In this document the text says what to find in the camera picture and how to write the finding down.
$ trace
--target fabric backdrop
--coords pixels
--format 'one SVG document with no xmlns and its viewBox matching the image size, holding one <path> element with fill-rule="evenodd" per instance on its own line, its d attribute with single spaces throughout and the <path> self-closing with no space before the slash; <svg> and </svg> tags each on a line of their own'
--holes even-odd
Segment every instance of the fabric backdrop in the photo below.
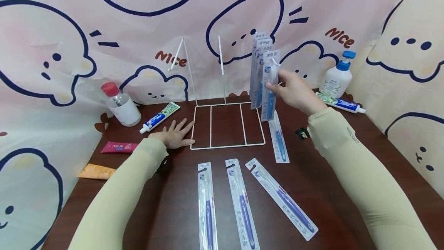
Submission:
<svg viewBox="0 0 444 250">
<path fill-rule="evenodd" d="M 349 90 L 442 195 L 433 179 L 442 169 L 442 109 L 431 100 L 442 10 L 438 0 L 400 2 L 0 0 L 0 245 L 43 244 L 105 130 L 103 83 L 115 81 L 141 104 L 222 97 L 220 36 L 225 92 L 240 95 L 255 31 L 272 36 L 283 68 L 313 87 L 342 51 L 363 56 L 376 45 L 367 62 L 353 62 Z M 182 46 L 167 71 L 182 37 L 188 55 Z"/>
</svg>

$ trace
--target blue pump head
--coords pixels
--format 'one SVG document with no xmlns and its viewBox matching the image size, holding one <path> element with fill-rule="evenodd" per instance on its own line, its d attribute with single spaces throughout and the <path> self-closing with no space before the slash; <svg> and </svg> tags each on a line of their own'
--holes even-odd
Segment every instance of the blue pump head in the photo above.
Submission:
<svg viewBox="0 0 444 250">
<path fill-rule="evenodd" d="M 344 51 L 342 53 L 342 57 L 345 57 L 345 60 L 340 60 L 338 65 L 336 65 L 336 68 L 339 71 L 348 71 L 348 69 L 350 68 L 350 61 L 349 59 L 353 59 L 354 57 L 356 57 L 356 52 L 354 51 Z"/>
</svg>

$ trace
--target white plastic bottle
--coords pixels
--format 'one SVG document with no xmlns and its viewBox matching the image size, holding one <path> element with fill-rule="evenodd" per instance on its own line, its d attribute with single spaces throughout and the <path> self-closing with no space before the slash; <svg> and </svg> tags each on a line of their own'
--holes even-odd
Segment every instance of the white plastic bottle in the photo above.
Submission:
<svg viewBox="0 0 444 250">
<path fill-rule="evenodd" d="M 109 97 L 106 106 L 123 126 L 132 127 L 140 122 L 140 111 L 127 93 L 121 93 L 114 82 L 105 83 L 101 88 Z"/>
<path fill-rule="evenodd" d="M 340 60 L 338 65 L 329 69 L 321 82 L 319 91 L 324 95 L 328 95 L 333 98 L 340 98 L 347 89 L 348 84 L 352 80 L 352 74 L 349 70 L 350 61 L 356 57 L 356 53 L 353 51 L 344 51 L 342 54 L 345 60 Z"/>
</svg>

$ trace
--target left hand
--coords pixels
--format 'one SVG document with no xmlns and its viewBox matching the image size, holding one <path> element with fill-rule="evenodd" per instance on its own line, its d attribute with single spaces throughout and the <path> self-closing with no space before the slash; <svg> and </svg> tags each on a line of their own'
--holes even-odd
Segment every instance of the left hand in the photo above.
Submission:
<svg viewBox="0 0 444 250">
<path fill-rule="evenodd" d="M 183 137 L 192 129 L 195 122 L 192 121 L 182 129 L 186 122 L 187 119 L 185 118 L 178 125 L 176 125 L 176 120 L 174 120 L 168 130 L 167 127 L 163 127 L 162 132 L 151 133 L 148 137 L 156 138 L 162 141 L 168 149 L 177 149 L 192 145 L 195 142 L 194 140 L 184 139 Z"/>
</svg>

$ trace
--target red bottle cap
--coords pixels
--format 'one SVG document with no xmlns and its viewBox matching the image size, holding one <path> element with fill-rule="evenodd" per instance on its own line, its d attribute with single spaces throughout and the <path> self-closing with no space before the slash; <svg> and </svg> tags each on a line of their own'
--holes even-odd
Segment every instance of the red bottle cap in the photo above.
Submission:
<svg viewBox="0 0 444 250">
<path fill-rule="evenodd" d="M 114 82 L 107 82 L 103 84 L 101 89 L 108 97 L 114 97 L 120 93 L 120 90 L 117 88 L 117 85 Z"/>
</svg>

